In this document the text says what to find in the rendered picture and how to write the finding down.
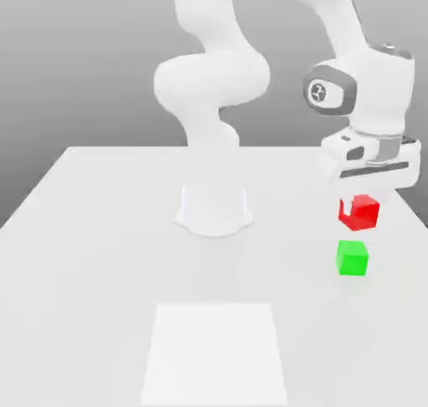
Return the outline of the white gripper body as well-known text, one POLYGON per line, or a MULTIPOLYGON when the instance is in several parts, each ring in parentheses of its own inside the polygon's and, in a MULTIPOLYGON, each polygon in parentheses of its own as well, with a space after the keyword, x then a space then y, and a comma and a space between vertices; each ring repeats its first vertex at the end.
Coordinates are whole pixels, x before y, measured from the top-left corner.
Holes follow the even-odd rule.
POLYGON ((336 163, 329 184, 341 191, 371 191, 414 186, 420 177, 421 142, 404 138, 399 154, 388 162, 345 165, 336 163))

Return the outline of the small green cube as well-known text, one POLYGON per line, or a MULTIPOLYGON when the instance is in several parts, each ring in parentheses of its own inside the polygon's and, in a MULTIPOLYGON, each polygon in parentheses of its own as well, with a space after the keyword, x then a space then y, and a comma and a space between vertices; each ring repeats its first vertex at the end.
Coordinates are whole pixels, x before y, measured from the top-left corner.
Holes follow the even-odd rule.
POLYGON ((339 240, 336 267, 340 275, 364 276, 368 261, 369 253, 363 242, 339 240))

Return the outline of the small red cube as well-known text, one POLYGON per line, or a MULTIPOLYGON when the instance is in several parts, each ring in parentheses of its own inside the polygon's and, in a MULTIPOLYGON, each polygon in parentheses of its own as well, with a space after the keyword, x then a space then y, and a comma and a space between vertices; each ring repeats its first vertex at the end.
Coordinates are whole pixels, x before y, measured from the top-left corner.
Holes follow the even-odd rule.
POLYGON ((340 200, 338 219, 351 231, 375 228, 380 203, 369 195, 357 195, 351 202, 350 212, 344 212, 344 201, 340 200))

